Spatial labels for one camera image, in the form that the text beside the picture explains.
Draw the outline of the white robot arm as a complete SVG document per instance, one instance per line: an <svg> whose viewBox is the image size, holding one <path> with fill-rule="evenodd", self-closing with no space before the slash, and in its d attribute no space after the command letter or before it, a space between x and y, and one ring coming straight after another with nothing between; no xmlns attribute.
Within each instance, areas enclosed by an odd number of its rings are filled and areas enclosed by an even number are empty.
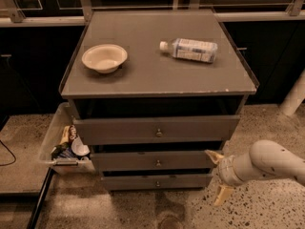
<svg viewBox="0 0 305 229"><path fill-rule="evenodd" d="M289 178L305 185L305 159L271 140L259 140L239 156L223 156L212 150L205 153L216 165L220 180L214 206L222 205L235 187L251 180Z"/></svg>

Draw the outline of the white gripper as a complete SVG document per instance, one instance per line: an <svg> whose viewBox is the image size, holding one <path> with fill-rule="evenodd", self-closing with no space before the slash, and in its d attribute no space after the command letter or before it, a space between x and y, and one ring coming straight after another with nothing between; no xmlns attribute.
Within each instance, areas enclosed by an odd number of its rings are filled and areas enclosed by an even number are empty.
<svg viewBox="0 0 305 229"><path fill-rule="evenodd" d="M234 156L223 156L212 150L206 150L206 155L213 164L218 165L218 174L224 184L219 184L216 189L216 196L213 205L221 206L234 192L234 187L243 184L234 170Z"/></svg>

